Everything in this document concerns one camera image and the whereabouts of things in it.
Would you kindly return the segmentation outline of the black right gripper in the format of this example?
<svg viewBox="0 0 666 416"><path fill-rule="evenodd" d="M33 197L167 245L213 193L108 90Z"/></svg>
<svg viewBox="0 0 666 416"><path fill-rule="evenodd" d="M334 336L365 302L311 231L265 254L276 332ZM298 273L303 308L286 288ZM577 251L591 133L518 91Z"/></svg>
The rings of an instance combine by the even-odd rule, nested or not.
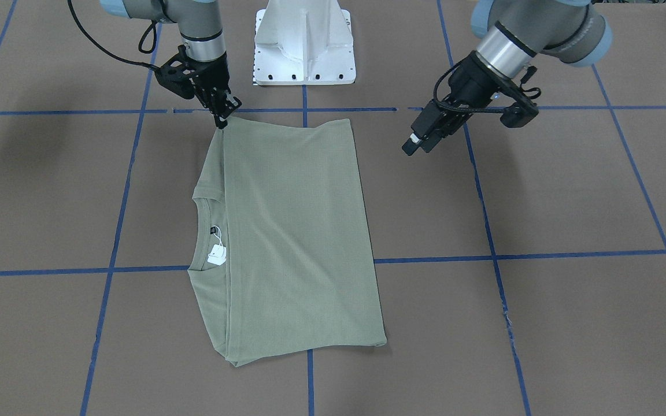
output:
<svg viewBox="0 0 666 416"><path fill-rule="evenodd" d="M187 56L186 66L191 71L192 87L188 99L198 98L212 114L215 126L224 129L228 125L227 119L242 106L229 87L227 53L212 61L197 61Z"/></svg>

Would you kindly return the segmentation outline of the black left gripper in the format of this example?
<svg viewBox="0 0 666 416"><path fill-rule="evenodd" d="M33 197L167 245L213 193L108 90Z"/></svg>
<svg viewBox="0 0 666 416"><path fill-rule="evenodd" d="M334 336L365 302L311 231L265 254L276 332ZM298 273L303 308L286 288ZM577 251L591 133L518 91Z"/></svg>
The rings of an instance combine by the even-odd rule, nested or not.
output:
<svg viewBox="0 0 666 416"><path fill-rule="evenodd" d="M444 79L450 88L445 98L432 99L414 120L412 134L402 145L408 156L418 149L430 153L442 139L449 137L463 127L476 113L502 115L502 109L489 110L492 96L498 91L495 74L479 58L478 52L471 51L437 80L439 86Z"/></svg>

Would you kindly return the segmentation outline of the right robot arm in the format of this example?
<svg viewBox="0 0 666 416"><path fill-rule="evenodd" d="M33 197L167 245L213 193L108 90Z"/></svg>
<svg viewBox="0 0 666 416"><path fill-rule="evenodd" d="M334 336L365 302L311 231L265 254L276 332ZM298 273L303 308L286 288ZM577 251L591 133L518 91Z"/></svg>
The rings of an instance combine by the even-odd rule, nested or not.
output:
<svg viewBox="0 0 666 416"><path fill-rule="evenodd" d="M177 54L153 69L159 85L184 99L196 98L215 126L241 106L230 89L224 27L217 1L101 1L109 14L154 23L177 24L182 43Z"/></svg>

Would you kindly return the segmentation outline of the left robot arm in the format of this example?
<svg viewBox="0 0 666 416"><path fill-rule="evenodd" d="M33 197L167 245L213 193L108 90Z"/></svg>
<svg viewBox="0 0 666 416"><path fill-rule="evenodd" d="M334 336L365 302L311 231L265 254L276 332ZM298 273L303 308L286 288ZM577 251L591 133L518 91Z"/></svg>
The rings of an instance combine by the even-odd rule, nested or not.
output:
<svg viewBox="0 0 666 416"><path fill-rule="evenodd" d="M436 81L410 126L405 154L431 152L475 114L497 114L507 128L526 126L539 113L541 90L525 88L537 55L586 68L613 42L609 23L590 1L479 1L471 31L479 44Z"/></svg>

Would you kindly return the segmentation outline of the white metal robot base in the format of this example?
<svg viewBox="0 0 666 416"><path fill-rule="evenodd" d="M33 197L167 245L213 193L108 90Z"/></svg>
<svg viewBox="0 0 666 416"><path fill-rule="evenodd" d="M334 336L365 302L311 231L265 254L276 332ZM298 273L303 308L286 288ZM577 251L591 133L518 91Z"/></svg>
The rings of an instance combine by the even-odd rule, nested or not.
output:
<svg viewBox="0 0 666 416"><path fill-rule="evenodd" d="M254 23L254 84L355 82L351 14L338 1L269 1L257 11Z"/></svg>

